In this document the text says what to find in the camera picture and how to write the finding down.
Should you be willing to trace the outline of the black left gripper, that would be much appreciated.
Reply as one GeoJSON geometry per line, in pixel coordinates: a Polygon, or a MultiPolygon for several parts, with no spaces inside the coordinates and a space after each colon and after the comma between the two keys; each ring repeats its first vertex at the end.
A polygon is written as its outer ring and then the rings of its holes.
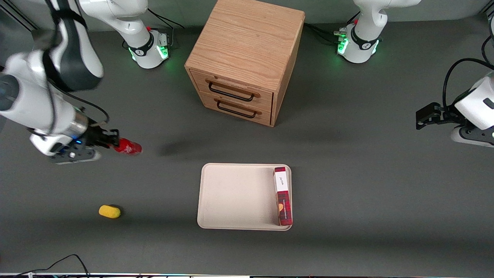
{"type": "Polygon", "coordinates": [[[464,116],[452,106],[441,107],[441,104],[432,102],[425,106],[425,110],[415,113],[415,129],[420,130],[430,124],[458,124],[464,125],[464,116]]]}

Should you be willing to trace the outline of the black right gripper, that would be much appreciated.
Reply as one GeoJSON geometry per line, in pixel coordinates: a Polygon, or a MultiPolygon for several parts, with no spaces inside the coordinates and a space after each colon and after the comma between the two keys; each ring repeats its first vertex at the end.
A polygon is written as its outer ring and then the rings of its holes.
{"type": "Polygon", "coordinates": [[[93,126],[93,124],[94,123],[89,123],[88,128],[83,134],[84,145],[86,147],[103,147],[106,149],[119,150],[119,130],[106,130],[99,125],[93,126]]]}

